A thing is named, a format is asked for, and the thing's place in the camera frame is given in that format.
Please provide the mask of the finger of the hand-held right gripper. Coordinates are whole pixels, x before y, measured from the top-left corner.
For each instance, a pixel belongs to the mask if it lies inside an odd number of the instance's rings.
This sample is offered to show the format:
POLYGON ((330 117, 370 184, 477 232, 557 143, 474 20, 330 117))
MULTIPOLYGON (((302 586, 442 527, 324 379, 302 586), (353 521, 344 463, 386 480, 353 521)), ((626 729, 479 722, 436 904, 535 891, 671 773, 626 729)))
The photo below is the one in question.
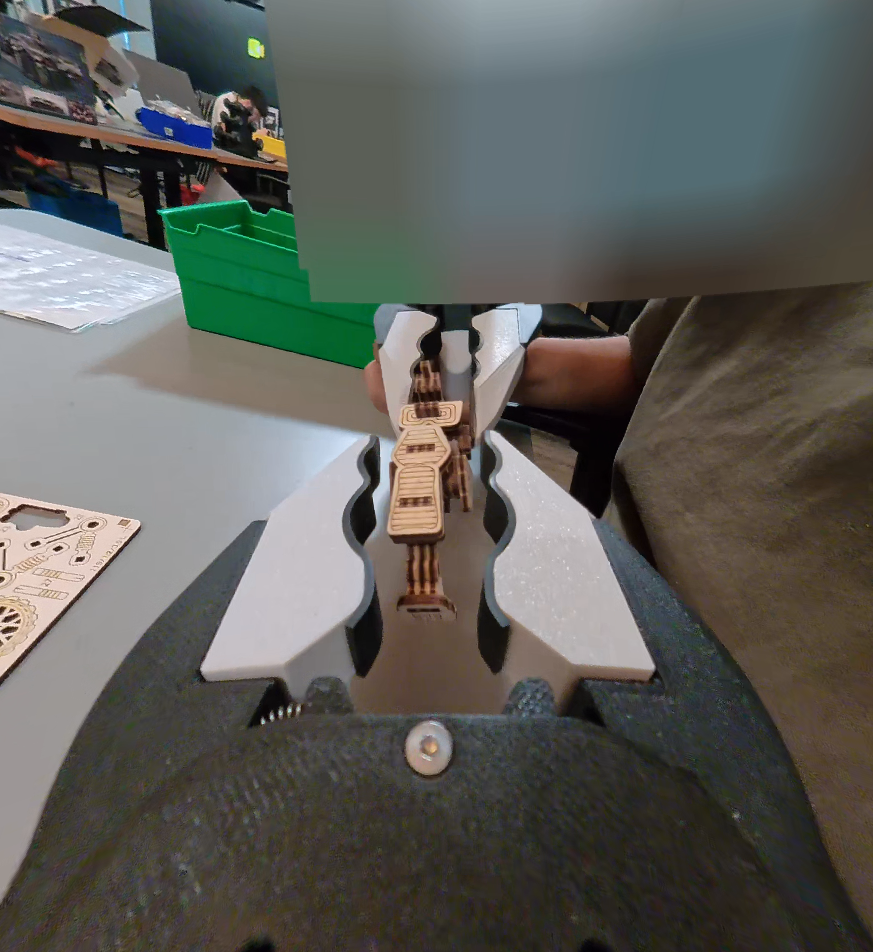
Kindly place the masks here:
POLYGON ((492 429, 510 402, 522 375, 525 349, 541 322, 537 303, 511 303, 472 317, 477 335, 473 357, 473 433, 492 429))
POLYGON ((410 402, 413 372, 423 358, 421 344, 439 331, 435 315, 409 306, 379 306, 375 313, 377 360, 381 369, 386 410, 395 435, 401 413, 410 402))

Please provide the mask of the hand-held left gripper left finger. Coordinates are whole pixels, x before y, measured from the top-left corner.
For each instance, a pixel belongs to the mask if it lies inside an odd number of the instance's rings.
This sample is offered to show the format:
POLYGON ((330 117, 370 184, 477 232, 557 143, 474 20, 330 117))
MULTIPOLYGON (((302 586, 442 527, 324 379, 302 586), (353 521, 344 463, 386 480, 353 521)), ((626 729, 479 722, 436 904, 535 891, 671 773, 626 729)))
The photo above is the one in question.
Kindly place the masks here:
POLYGON ((357 440, 270 513, 201 664, 208 682, 366 676, 381 610, 365 543, 380 443, 357 440))

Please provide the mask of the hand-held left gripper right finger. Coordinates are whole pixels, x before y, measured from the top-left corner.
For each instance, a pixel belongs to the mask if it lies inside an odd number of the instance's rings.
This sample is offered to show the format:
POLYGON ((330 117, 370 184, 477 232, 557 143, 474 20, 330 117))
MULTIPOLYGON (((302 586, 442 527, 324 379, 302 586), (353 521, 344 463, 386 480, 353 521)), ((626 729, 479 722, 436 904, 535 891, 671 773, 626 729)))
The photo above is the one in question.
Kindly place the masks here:
POLYGON ((503 681, 649 681, 655 662, 585 506, 495 432, 480 462, 494 548, 477 640, 490 672, 503 681))

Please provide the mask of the wooden motorcycle model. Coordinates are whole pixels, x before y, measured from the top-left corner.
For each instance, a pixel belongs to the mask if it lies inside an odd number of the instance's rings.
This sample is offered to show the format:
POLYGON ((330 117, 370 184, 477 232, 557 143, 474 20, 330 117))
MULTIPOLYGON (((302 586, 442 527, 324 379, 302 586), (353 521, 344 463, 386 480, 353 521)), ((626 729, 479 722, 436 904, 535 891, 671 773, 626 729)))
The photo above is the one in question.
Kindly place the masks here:
POLYGON ((387 519, 391 540, 406 548, 406 589, 396 608, 420 622, 456 618, 443 589, 438 545, 445 539, 445 516, 453 503, 471 511, 472 446, 467 404, 446 400, 437 363, 421 359, 398 417, 387 519))

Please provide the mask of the person's right forearm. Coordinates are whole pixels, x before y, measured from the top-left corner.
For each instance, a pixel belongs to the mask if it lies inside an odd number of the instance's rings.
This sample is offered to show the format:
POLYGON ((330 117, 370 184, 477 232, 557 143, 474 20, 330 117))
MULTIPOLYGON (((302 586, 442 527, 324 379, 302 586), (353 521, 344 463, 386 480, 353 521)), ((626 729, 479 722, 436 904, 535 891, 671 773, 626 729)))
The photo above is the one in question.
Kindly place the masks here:
POLYGON ((514 402, 548 411, 631 410, 641 386, 626 336, 538 338, 525 350, 514 402))

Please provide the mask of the green plastic bin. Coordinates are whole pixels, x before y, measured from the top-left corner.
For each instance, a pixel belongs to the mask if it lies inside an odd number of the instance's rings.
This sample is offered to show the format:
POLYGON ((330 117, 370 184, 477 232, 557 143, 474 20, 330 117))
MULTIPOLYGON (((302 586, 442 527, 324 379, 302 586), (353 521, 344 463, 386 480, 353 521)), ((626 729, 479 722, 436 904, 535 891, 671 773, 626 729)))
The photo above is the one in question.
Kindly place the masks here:
POLYGON ((311 300, 292 214, 234 200, 160 215, 190 327, 341 365, 371 361, 377 305, 311 300))

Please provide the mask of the person's olive shirt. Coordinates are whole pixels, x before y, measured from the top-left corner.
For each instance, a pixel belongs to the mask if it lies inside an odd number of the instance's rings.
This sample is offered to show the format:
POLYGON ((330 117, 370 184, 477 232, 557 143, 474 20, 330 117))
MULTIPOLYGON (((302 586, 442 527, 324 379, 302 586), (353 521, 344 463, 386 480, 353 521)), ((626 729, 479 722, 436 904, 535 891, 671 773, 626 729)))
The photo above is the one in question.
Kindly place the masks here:
POLYGON ((649 302, 609 521, 729 650, 873 933, 873 283, 649 302))

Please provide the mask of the wooden sheet with rod parts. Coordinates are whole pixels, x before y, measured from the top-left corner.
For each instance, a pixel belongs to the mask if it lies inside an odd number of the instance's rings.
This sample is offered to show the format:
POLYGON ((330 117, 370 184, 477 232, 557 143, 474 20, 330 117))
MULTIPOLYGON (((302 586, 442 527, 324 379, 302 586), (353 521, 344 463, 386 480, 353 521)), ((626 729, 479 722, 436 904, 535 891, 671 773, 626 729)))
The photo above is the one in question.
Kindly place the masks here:
POLYGON ((0 684, 140 530, 130 517, 0 492, 0 684))

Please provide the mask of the small blue parts bin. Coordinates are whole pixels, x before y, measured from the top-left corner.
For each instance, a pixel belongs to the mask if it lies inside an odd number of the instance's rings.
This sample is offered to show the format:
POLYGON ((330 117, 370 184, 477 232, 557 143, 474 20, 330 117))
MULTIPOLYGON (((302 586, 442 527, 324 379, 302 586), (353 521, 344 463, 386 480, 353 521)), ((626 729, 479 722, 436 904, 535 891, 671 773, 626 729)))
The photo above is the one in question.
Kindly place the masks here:
POLYGON ((202 118, 174 105, 144 105, 135 111, 135 118, 150 135, 194 149, 211 150, 214 146, 212 127, 202 118))

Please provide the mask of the dark blue storage crate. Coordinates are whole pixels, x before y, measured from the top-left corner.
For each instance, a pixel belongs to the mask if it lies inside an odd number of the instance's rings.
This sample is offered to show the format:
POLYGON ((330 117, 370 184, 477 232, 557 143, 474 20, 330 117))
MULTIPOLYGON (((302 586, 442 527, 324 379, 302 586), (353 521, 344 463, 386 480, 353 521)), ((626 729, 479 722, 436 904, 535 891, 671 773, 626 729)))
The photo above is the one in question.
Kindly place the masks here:
POLYGON ((23 190, 34 211, 117 237, 125 235, 119 206, 99 193, 49 178, 29 180, 23 190))

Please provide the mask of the plastic-sleeved paper sheets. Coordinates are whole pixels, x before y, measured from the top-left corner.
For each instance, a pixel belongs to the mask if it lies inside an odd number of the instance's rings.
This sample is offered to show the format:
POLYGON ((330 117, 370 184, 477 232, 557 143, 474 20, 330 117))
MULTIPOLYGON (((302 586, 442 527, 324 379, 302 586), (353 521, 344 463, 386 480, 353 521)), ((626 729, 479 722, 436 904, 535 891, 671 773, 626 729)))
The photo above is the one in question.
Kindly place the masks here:
POLYGON ((0 224, 0 314, 71 332, 180 296, 173 272, 0 224))

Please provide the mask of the long wooden workbench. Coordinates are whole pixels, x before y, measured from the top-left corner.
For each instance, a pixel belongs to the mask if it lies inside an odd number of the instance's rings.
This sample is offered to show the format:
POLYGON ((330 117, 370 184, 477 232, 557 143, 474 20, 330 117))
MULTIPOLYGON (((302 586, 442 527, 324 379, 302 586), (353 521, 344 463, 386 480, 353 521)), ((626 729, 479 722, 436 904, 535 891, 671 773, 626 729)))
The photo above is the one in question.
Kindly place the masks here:
POLYGON ((91 139, 109 144, 121 144, 131 149, 152 149, 173 152, 178 155, 191 156, 222 166, 236 166, 264 172, 286 173, 288 171, 286 158, 270 153, 258 154, 257 157, 249 158, 223 149, 201 149, 192 147, 175 140, 151 135, 147 131, 135 132, 113 125, 86 125, 68 118, 19 110, 4 104, 0 104, 0 122, 19 128, 61 136, 91 139))

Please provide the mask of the large black screen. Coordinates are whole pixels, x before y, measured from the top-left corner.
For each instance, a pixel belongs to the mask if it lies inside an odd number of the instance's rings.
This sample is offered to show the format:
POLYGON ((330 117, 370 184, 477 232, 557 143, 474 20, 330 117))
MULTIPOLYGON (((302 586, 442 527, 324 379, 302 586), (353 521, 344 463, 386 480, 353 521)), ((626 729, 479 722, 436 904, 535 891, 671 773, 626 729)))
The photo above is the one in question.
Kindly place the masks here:
POLYGON ((208 93, 261 89, 278 101, 263 2, 152 1, 157 60, 208 93))

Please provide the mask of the open cardboard box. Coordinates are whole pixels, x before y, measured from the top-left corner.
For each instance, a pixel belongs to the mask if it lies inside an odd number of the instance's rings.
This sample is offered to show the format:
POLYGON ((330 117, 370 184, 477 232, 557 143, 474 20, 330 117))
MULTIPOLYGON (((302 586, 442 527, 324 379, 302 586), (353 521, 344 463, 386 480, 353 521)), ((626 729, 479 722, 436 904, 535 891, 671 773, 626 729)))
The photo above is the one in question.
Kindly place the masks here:
POLYGON ((137 86, 139 76, 132 61, 105 36, 53 15, 40 17, 38 25, 41 29, 76 42, 82 47, 89 75, 98 91, 106 93, 112 99, 118 99, 137 86))

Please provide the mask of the printed toy box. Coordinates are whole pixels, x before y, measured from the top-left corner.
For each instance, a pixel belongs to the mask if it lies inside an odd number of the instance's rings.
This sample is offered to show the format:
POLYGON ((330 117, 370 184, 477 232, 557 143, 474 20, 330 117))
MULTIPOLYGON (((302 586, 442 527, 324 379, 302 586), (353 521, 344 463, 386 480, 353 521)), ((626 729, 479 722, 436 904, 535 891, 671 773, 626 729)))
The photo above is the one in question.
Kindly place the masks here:
POLYGON ((0 104, 97 125, 83 47, 0 14, 0 104))

